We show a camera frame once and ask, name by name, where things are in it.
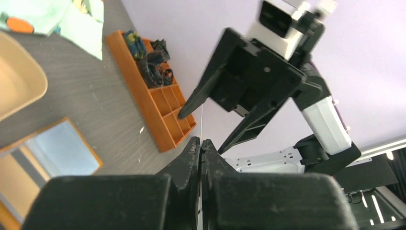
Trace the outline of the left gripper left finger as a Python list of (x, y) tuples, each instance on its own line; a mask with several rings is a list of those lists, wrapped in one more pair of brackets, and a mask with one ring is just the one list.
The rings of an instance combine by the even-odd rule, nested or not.
[(200, 139), (154, 175), (60, 176), (39, 192), (23, 230), (195, 230)]

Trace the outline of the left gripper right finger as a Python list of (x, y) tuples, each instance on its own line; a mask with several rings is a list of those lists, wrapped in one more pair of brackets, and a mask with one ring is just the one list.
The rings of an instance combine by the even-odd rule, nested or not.
[(205, 230), (356, 230), (357, 221), (333, 175), (359, 155), (352, 146), (309, 173), (239, 173), (202, 143)]

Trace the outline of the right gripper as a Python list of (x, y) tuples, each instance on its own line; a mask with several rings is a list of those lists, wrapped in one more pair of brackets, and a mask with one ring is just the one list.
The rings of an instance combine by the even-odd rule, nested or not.
[(249, 40), (226, 28), (198, 85), (178, 114), (179, 119), (186, 118), (208, 98), (227, 112), (239, 106), (247, 110), (249, 113), (221, 145), (219, 154), (257, 138), (288, 98), (293, 98), (302, 111), (331, 96), (311, 62), (314, 41), (307, 39), (289, 61), (283, 61), (257, 39), (250, 43), (257, 47), (257, 56), (245, 49)]

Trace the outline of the orange leather card holder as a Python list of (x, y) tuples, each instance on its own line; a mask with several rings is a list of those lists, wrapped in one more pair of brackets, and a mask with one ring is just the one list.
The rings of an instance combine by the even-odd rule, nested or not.
[(18, 230), (50, 179), (92, 175), (100, 157), (68, 117), (0, 149), (0, 228)]

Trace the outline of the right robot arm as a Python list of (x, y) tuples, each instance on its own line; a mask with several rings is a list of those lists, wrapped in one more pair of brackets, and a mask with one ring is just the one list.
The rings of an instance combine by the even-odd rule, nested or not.
[(228, 160), (240, 173), (323, 173), (333, 176), (360, 157), (350, 139), (331, 92), (311, 62), (311, 50), (322, 26), (305, 34), (285, 59), (276, 44), (244, 38), (226, 28), (192, 95), (179, 111), (186, 118), (212, 99), (242, 121), (227, 137), (219, 154), (254, 140), (284, 104), (292, 99), (312, 130), (294, 146), (271, 154)]

